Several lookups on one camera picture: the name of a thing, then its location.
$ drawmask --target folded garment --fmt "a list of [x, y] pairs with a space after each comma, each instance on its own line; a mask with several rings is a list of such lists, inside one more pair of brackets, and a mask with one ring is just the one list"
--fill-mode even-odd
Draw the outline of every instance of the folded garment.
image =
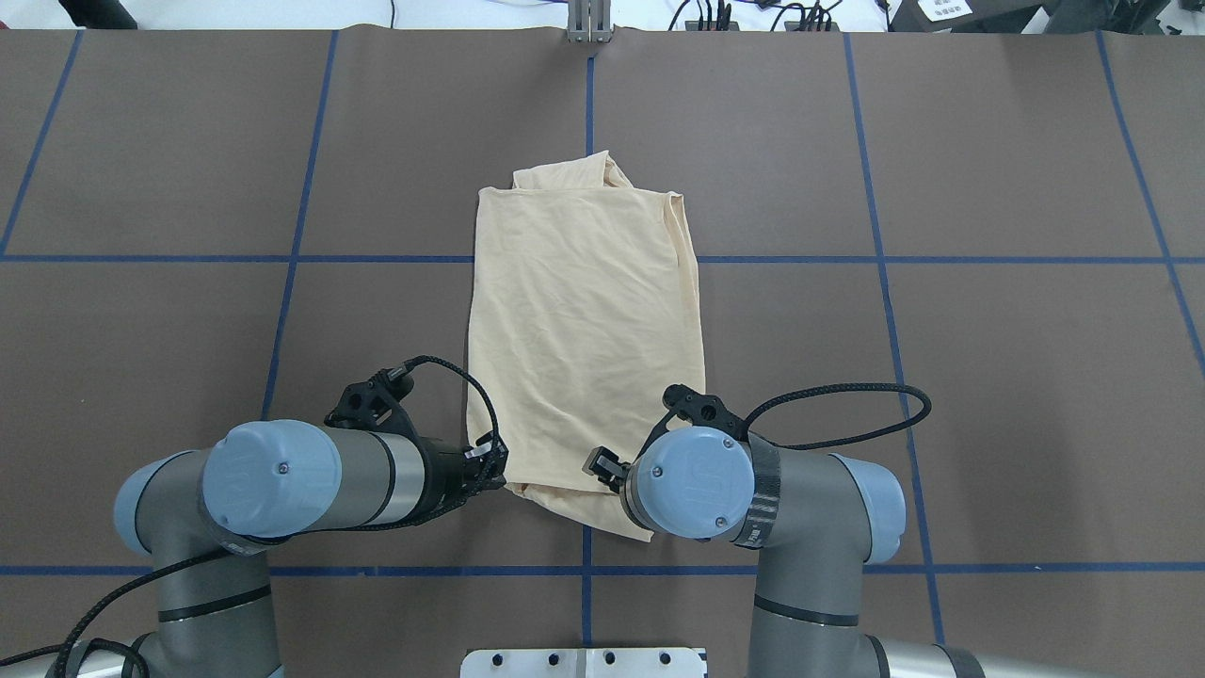
[[[610, 153], [515, 172], [477, 210], [469, 370], [511, 450], [507, 488], [648, 541], [582, 472], [605, 446], [631, 461], [671, 384], [704, 391], [699, 267], [682, 195], [633, 187]], [[470, 440], [489, 431], [470, 395]]]

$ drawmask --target grid line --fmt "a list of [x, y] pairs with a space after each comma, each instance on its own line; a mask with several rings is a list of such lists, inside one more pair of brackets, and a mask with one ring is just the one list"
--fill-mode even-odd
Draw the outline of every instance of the grid line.
[[1171, 258], [1171, 249], [1168, 247], [1168, 237], [1163, 232], [1163, 224], [1159, 222], [1159, 212], [1154, 208], [1154, 200], [1151, 197], [1151, 188], [1146, 183], [1142, 163], [1138, 159], [1134, 138], [1130, 136], [1129, 125], [1125, 123], [1125, 113], [1122, 112], [1121, 98], [1117, 95], [1117, 83], [1113, 82], [1113, 69], [1109, 64], [1109, 51], [1105, 49], [1105, 34], [1099, 29], [1097, 30], [1097, 49], [1100, 53], [1100, 65], [1105, 70], [1105, 83], [1109, 86], [1109, 99], [1112, 101], [1113, 113], [1117, 116], [1117, 126], [1121, 129], [1122, 141], [1125, 142], [1125, 152], [1129, 153], [1130, 164], [1134, 166], [1134, 177], [1138, 179], [1139, 190], [1142, 191], [1142, 201], [1146, 204], [1147, 216], [1151, 217], [1154, 238], [1159, 242], [1163, 261], [1168, 266], [1168, 277], [1171, 278], [1171, 289], [1176, 294], [1176, 303], [1180, 306], [1180, 314], [1185, 319], [1185, 328], [1188, 330], [1188, 341], [1192, 343], [1193, 354], [1197, 356], [1197, 367], [1200, 369], [1201, 377], [1205, 377], [1205, 352], [1201, 350], [1200, 335], [1197, 332], [1193, 314], [1188, 309], [1188, 300], [1185, 299], [1185, 289], [1180, 284], [1180, 275], [1176, 273], [1176, 264]]
[[[298, 254], [299, 264], [471, 264], [472, 254]], [[700, 264], [877, 264], [871, 254], [701, 254]], [[10, 263], [292, 263], [292, 254], [2, 254]], [[1164, 257], [1024, 257], [884, 254], [888, 264], [1166, 265]], [[1205, 257], [1170, 257], [1203, 265]]]
[[289, 270], [284, 276], [284, 291], [281, 294], [281, 313], [276, 319], [276, 335], [272, 338], [272, 358], [268, 364], [268, 381], [264, 385], [264, 403], [259, 419], [268, 420], [272, 408], [272, 396], [276, 394], [276, 376], [281, 367], [281, 342], [284, 338], [284, 323], [289, 316], [289, 303], [293, 300], [293, 282], [296, 278], [298, 260], [301, 254], [301, 237], [305, 235], [305, 217], [310, 208], [310, 188], [313, 184], [313, 167], [318, 163], [318, 145], [322, 141], [322, 122], [327, 113], [327, 95], [330, 93], [330, 73], [335, 66], [335, 48], [339, 46], [339, 31], [330, 31], [330, 46], [327, 48], [327, 70], [322, 76], [322, 93], [318, 95], [318, 112], [313, 119], [313, 137], [310, 141], [310, 158], [306, 160], [305, 182], [301, 184], [301, 202], [298, 205], [298, 224], [293, 231], [293, 250], [289, 253]]
[[63, 64], [63, 72], [59, 73], [59, 83], [54, 88], [54, 96], [51, 98], [51, 105], [46, 108], [42, 126], [37, 130], [34, 151], [30, 152], [29, 163], [25, 164], [25, 173], [20, 177], [20, 185], [17, 188], [17, 195], [13, 197], [12, 210], [8, 211], [8, 220], [5, 223], [4, 235], [0, 235], [0, 257], [4, 257], [5, 252], [8, 250], [8, 241], [12, 238], [13, 229], [17, 228], [17, 214], [20, 213], [22, 202], [25, 201], [25, 190], [29, 189], [29, 182], [34, 178], [37, 158], [42, 154], [42, 145], [46, 143], [46, 136], [51, 132], [51, 123], [54, 120], [54, 112], [59, 108], [59, 101], [63, 100], [63, 90], [67, 87], [67, 78], [71, 76], [71, 66], [75, 65], [76, 54], [80, 53], [81, 42], [83, 42], [83, 31], [77, 30], [75, 40], [71, 41], [71, 51], [67, 52], [67, 59]]
[[[594, 154], [594, 58], [586, 59], [586, 154]], [[582, 647], [594, 645], [594, 529], [582, 525]]]
[[[899, 332], [895, 328], [895, 308], [892, 303], [890, 278], [887, 276], [887, 255], [883, 249], [883, 234], [878, 224], [878, 202], [875, 200], [875, 183], [870, 173], [870, 153], [866, 149], [866, 129], [862, 118], [862, 101], [858, 96], [858, 76], [853, 60], [853, 42], [850, 34], [842, 34], [845, 42], [846, 71], [850, 76], [850, 98], [853, 102], [853, 123], [858, 135], [858, 152], [862, 155], [862, 178], [866, 189], [866, 207], [870, 212], [870, 230], [875, 240], [875, 255], [878, 265], [878, 285], [883, 295], [883, 312], [887, 317], [887, 337], [892, 350], [892, 366], [895, 371], [895, 383], [905, 384], [904, 361], [900, 356]], [[910, 419], [911, 412], [905, 394], [899, 395], [900, 411], [904, 419]], [[921, 462], [916, 454], [916, 437], [909, 428], [907, 456], [912, 468], [912, 503], [916, 507], [917, 532], [921, 537], [921, 555], [924, 560], [924, 578], [929, 592], [929, 613], [933, 619], [935, 641], [946, 642], [946, 631], [941, 621], [941, 599], [937, 595], [937, 577], [933, 568], [933, 547], [929, 542], [929, 523], [924, 511], [924, 488], [921, 484]]]
[[[293, 578], [462, 578], [462, 577], [754, 577], [754, 565], [498, 565], [498, 566], [278, 566], [274, 577]], [[866, 576], [935, 574], [1083, 574], [1205, 572], [1205, 561], [995, 562], [868, 565]], [[149, 567], [134, 565], [0, 565], [0, 577], [137, 577]]]

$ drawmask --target white floor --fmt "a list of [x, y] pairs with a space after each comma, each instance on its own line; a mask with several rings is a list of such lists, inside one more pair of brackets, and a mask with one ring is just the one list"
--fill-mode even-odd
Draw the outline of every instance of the white floor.
[[[564, 26], [563, 1], [547, 0], [394, 0], [396, 28], [527, 28]], [[894, 0], [893, 7], [899, 2]], [[353, 24], [389, 25], [389, 0], [123, 0], [139, 25], [146, 29], [331, 29]], [[645, 30], [665, 30], [677, 0], [612, 0], [612, 20]], [[698, 18], [693, 4], [684, 19]], [[750, 0], [737, 1], [733, 20], [741, 30], [768, 30], [777, 10], [759, 10]], [[795, 11], [786, 18], [794, 18]], [[883, 31], [887, 19], [874, 0], [842, 0], [833, 10], [842, 30]], [[1200, 35], [1205, 20], [1171, 0], [1159, 16], [1164, 26]], [[2, 0], [0, 20], [11, 28], [74, 28], [66, 12], [53, 0]], [[1041, 22], [1030, 24], [1040, 30]]]

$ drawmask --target metal bracket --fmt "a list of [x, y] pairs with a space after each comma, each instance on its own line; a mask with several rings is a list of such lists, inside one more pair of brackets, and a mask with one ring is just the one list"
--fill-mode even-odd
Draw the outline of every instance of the metal bracket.
[[611, 0], [569, 0], [570, 42], [611, 42]]
[[706, 678], [706, 656], [695, 648], [476, 650], [460, 678]]

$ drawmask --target black electrical cable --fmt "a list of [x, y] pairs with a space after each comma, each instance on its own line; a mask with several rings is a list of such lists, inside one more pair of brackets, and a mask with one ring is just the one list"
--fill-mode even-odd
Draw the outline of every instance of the black electrical cable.
[[69, 678], [66, 671], [67, 671], [67, 658], [71, 655], [71, 648], [75, 647], [76, 642], [80, 639], [80, 636], [83, 635], [88, 625], [92, 624], [93, 620], [95, 620], [96, 617], [99, 617], [100, 613], [104, 612], [105, 608], [110, 606], [110, 603], [124, 596], [125, 594], [129, 594], [134, 589], [137, 589], [139, 586], [149, 584], [157, 579], [161, 579], [169, 574], [175, 574], [181, 570], [188, 570], [189, 567], [201, 565], [202, 562], [210, 562], [213, 560], [227, 558], [229, 555], [231, 555], [229, 552], [219, 550], [200, 555], [196, 558], [190, 558], [188, 560], [182, 560], [175, 565], [169, 565], [167, 567], [160, 567], [159, 570], [155, 570], [149, 574], [143, 574], [142, 577], [139, 577], [133, 582], [127, 582], [125, 584], [122, 584], [117, 589], [113, 589], [113, 591], [110, 592], [107, 596], [100, 599], [100, 602], [92, 606], [92, 609], [88, 611], [88, 614], [84, 614], [83, 618], [80, 619], [80, 623], [75, 625], [75, 629], [72, 629], [71, 632], [67, 633], [67, 637], [63, 641], [63, 644], [59, 645], [58, 656], [54, 659], [54, 671], [52, 673], [53, 678]]
[[821, 7], [819, 0], [816, 0], [816, 4], [807, 11], [807, 17], [799, 23], [799, 26], [797, 26], [795, 30], [812, 30], [812, 24], [819, 20], [821, 12], [823, 11], [824, 7]]
[[804, 7], [803, 2], [788, 2], [783, 5], [781, 10], [778, 10], [778, 16], [774, 17], [774, 23], [770, 24], [771, 33], [774, 31], [774, 29], [778, 28], [778, 22], [782, 20], [782, 14], [786, 14], [787, 10], [792, 8], [799, 10], [799, 23], [804, 23], [804, 16], [807, 12], [807, 7]]
[[435, 520], [453, 509], [463, 507], [465, 502], [469, 501], [469, 497], [480, 495], [482, 489], [486, 487], [486, 483], [498, 474], [498, 470], [506, 467], [506, 458], [510, 453], [502, 443], [501, 435], [498, 431], [498, 413], [494, 412], [494, 403], [490, 402], [489, 395], [486, 394], [486, 388], [459, 366], [435, 356], [416, 356], [401, 364], [401, 369], [399, 370], [402, 371], [402, 375], [408, 375], [416, 367], [425, 364], [437, 365], [445, 370], [454, 372], [477, 391], [477, 395], [481, 396], [482, 402], [486, 405], [486, 412], [489, 413], [490, 441], [489, 452], [487, 452], [482, 458], [481, 471], [477, 472], [477, 478], [474, 479], [469, 490], [455, 501], [436, 506], [430, 512], [410, 520], [400, 520], [398, 523], [386, 523], [381, 525], [360, 525], [358, 527], [349, 527], [348, 531], [380, 532], [382, 530], [396, 530], [398, 527], [412, 527], [415, 525], [422, 525], [427, 521]]
[[139, 672], [140, 678], [151, 678], [151, 668], [147, 666], [146, 658], [134, 652], [134, 648], [124, 643], [118, 643], [116, 641], [106, 641], [105, 638], [93, 638], [92, 641], [88, 641], [88, 649], [86, 649], [83, 653], [84, 659], [87, 659], [88, 655], [92, 654], [94, 650], [105, 650], [108, 653], [113, 653], [116, 655], [120, 655], [122, 658], [125, 659], [125, 661], [134, 665], [134, 667]]
[[[676, 12], [674, 12], [674, 18], [670, 19], [670, 28], [668, 28], [665, 30], [674, 30], [674, 24], [676, 24], [677, 23], [677, 18], [682, 16], [682, 10], [686, 10], [686, 6], [689, 5], [689, 4], [690, 4], [690, 0], [682, 0], [682, 4], [678, 5], [678, 10]], [[703, 10], [699, 10], [699, 20], [703, 22]]]
[[762, 417], [763, 414], [770, 412], [771, 409], [781, 405], [789, 403], [792, 401], [803, 401], [805, 399], [815, 399], [817, 396], [831, 396], [834, 394], [859, 394], [859, 393], [907, 394], [909, 396], [912, 396], [916, 400], [921, 401], [922, 406], [921, 412], [899, 424], [893, 424], [890, 426], [886, 426], [877, 431], [871, 431], [870, 434], [863, 434], [860, 436], [851, 436], [848, 438], [835, 438], [833, 441], [823, 441], [819, 443], [805, 443], [800, 446], [780, 446], [777, 443], [770, 443], [770, 444], [778, 448], [786, 448], [788, 450], [818, 450], [822, 448], [836, 448], [840, 446], [850, 446], [853, 443], [862, 443], [864, 441], [870, 441], [874, 438], [887, 436], [888, 434], [895, 434], [897, 431], [904, 431], [905, 429], [909, 429], [911, 426], [916, 426], [917, 424], [921, 423], [921, 420], [929, 417], [930, 412], [933, 412], [933, 402], [929, 401], [929, 396], [927, 396], [924, 391], [915, 387], [909, 387], [906, 384], [875, 384], [875, 383], [829, 384], [827, 387], [804, 389], [803, 391], [792, 391], [790, 394], [783, 394], [782, 396], [771, 399], [762, 403], [760, 406], [754, 408], [753, 412], [751, 412], [747, 418], [745, 418], [745, 424], [741, 425], [740, 438], [745, 440], [748, 437], [750, 426], [757, 420], [757, 418]]
[[36, 659], [40, 656], [46, 656], [48, 654], [59, 654], [63, 649], [63, 644], [58, 645], [46, 645], [45, 648], [37, 648], [36, 650], [29, 650], [28, 653], [14, 654], [12, 656], [6, 656], [0, 659], [0, 666], [12, 666], [13, 664], [20, 664], [23, 661]]

